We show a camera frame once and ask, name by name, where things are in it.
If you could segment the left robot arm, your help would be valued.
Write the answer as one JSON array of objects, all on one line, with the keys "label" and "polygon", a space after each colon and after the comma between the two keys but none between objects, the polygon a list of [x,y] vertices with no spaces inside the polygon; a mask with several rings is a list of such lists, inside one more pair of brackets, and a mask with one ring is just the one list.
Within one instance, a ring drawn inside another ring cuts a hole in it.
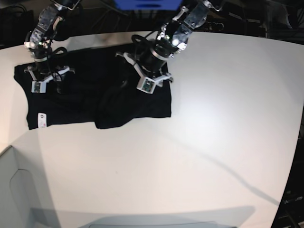
[{"label": "left robot arm", "polygon": [[115,55],[123,57],[139,75],[137,89],[153,94],[155,88],[162,87],[164,81],[172,82],[171,74],[163,71],[162,67],[174,54],[186,49],[190,35],[205,23],[208,12],[211,9],[220,11],[223,5],[223,0],[197,0],[181,6],[172,19],[159,27],[154,40],[148,39],[153,31],[144,37],[132,35],[135,51],[117,52]]}]

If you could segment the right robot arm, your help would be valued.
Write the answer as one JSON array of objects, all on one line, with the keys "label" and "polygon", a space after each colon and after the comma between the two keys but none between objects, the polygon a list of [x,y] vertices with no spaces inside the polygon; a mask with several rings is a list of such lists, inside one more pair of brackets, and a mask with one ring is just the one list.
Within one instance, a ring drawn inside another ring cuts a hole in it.
[{"label": "right robot arm", "polygon": [[67,53],[64,47],[53,50],[51,44],[57,35],[59,23],[64,21],[67,13],[76,9],[80,2],[79,0],[53,0],[41,11],[38,24],[33,31],[27,34],[24,47],[30,52],[35,65],[28,66],[24,72],[30,73],[32,77],[32,93],[44,94],[47,91],[47,84],[51,81],[57,84],[57,91],[60,93],[66,74],[75,73],[75,70],[69,66],[51,66],[51,58]]}]

